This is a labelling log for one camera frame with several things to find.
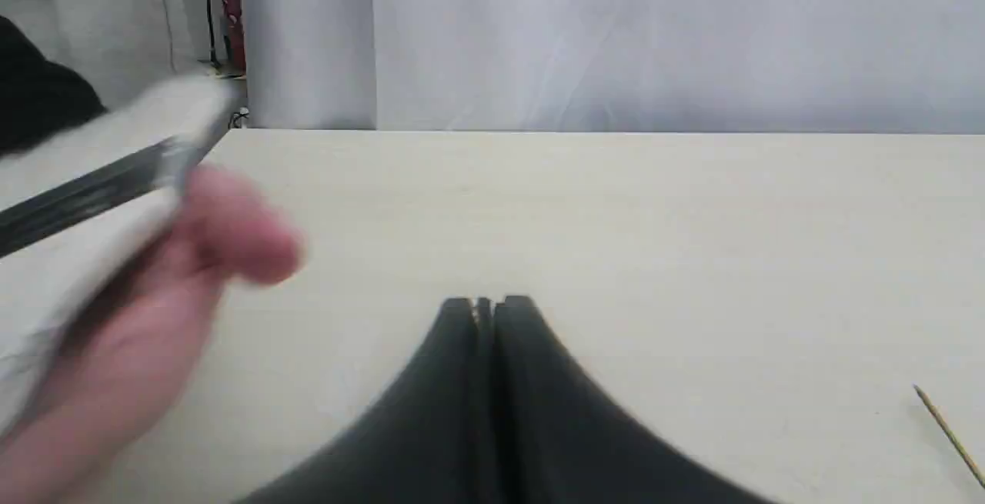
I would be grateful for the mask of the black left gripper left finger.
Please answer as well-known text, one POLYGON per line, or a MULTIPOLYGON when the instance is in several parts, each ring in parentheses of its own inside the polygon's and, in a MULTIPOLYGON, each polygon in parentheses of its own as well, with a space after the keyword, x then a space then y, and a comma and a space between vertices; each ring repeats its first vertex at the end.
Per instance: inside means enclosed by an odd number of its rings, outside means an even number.
POLYGON ((384 393, 244 503, 490 503, 490 301, 448 299, 384 393))

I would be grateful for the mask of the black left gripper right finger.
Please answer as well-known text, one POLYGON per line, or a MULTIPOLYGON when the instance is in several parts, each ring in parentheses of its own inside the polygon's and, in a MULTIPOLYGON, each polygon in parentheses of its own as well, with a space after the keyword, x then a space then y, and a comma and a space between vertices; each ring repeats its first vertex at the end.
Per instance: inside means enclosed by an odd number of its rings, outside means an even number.
POLYGON ((761 503, 612 400, 534 301, 492 313, 499 467, 508 503, 761 503))

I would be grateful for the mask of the black sleeve forearm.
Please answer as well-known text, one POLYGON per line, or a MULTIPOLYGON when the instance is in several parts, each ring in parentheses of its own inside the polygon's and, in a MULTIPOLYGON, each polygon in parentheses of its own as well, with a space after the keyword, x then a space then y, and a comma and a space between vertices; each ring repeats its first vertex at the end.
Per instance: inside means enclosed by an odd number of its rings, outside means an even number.
POLYGON ((91 83, 45 54, 1 17, 1 155, 28 152, 108 109, 91 83))

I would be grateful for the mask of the person's bare hand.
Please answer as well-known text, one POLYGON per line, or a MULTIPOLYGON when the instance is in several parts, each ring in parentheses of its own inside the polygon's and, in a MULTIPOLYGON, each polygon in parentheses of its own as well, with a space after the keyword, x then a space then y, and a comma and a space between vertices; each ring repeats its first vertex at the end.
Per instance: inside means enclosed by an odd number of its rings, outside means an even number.
POLYGON ((229 283, 279 284, 300 263, 299 231, 254 185, 197 168, 172 229, 92 301, 2 440, 2 501, 60 503, 84 486, 175 405, 229 283))

